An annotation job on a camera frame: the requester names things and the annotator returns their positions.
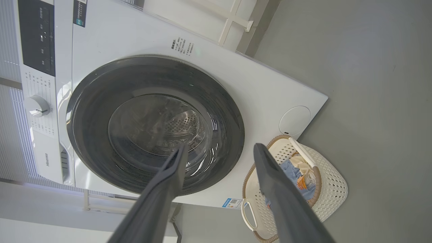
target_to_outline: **white plastic basket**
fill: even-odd
[[[317,151],[298,143],[288,135],[275,137],[267,149],[278,164],[299,153],[311,166],[316,177],[314,197],[308,201],[312,210],[321,221],[332,215],[348,196],[348,186],[340,173]],[[241,214],[248,228],[262,243],[271,243],[277,240],[277,229],[273,212],[266,206],[265,197],[261,194],[255,165],[249,170],[243,183],[243,203]],[[252,226],[245,215],[245,205],[249,204],[255,227]]]

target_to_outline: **hisense logo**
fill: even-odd
[[[45,154],[45,159],[46,159],[45,164],[46,164],[47,166],[50,166],[50,161],[48,160],[48,154],[47,154],[47,153]]]

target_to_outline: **washing machine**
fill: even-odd
[[[253,145],[298,138],[327,100],[117,0],[17,0],[15,9],[37,170],[58,183],[139,196],[186,143],[174,201],[235,208]]]

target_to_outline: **control panel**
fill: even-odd
[[[34,131],[57,138],[57,111],[54,77],[22,67],[24,107]]]
[[[57,183],[71,184],[68,156],[58,137],[54,6],[41,0],[18,0],[18,15],[22,93],[37,172]]]
[[[55,77],[54,6],[40,0],[18,0],[24,65]]]

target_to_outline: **gray floor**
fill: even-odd
[[[259,243],[239,209],[183,204],[176,224],[181,243]]]
[[[329,96],[300,141],[348,182],[324,223],[337,242],[430,242],[431,13],[429,0],[282,0],[255,56]]]

